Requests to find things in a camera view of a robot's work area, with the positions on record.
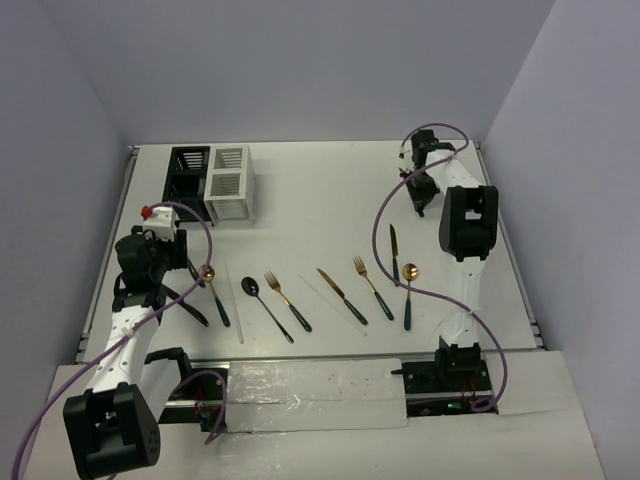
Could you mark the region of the gold knife green handle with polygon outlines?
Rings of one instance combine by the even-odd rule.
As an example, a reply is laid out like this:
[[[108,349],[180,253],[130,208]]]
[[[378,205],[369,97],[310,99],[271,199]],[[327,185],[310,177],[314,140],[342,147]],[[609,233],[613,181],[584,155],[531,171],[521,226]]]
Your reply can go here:
[[[398,266],[398,243],[396,230],[393,224],[389,224],[389,235],[390,235],[390,244],[391,244],[391,254],[392,254],[392,275],[394,285],[398,286],[400,283],[400,274],[399,274],[399,266]]]
[[[350,310],[354,317],[362,324],[367,325],[368,320],[365,316],[347,299],[343,290],[336,284],[336,282],[322,269],[317,268],[321,277],[329,284],[332,290],[341,298],[344,305]]]

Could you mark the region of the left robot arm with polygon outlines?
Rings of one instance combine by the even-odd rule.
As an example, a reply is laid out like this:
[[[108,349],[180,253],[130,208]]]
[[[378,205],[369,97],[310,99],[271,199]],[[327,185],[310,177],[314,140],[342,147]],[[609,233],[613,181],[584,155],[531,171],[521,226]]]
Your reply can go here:
[[[155,465],[158,419],[171,396],[184,398],[196,375],[180,347],[150,351],[168,301],[171,270],[189,269],[183,229],[135,226],[115,245],[121,268],[114,285],[105,356],[84,392],[65,401],[63,419],[78,476],[100,479]]]

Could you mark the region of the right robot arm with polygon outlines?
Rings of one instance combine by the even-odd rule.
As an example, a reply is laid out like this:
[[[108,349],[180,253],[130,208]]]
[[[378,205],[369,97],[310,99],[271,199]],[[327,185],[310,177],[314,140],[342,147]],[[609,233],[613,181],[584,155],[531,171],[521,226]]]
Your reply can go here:
[[[436,350],[434,377],[447,391],[455,391],[480,370],[481,347],[472,314],[479,310],[480,279],[497,241],[498,190],[477,180],[457,159],[455,151],[431,129],[410,136],[413,167],[401,174],[409,178],[407,190],[419,216],[437,194],[444,195],[438,240],[450,256],[451,296],[469,309],[446,317]]]

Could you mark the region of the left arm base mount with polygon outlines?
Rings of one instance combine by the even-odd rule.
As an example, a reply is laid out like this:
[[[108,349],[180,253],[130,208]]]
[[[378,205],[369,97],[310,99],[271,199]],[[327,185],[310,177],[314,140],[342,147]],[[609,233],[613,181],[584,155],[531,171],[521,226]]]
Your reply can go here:
[[[158,423],[197,425],[201,432],[212,433],[222,400],[222,381],[215,375],[199,375],[169,397]]]

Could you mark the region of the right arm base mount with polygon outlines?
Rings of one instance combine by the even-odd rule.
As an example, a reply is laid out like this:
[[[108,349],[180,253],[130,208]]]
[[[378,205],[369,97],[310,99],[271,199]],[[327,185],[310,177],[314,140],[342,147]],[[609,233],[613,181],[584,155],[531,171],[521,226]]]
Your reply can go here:
[[[404,384],[407,416],[436,417],[476,414],[474,407],[485,407],[493,389],[485,360],[473,373],[439,376],[436,361],[402,362],[391,371]]]

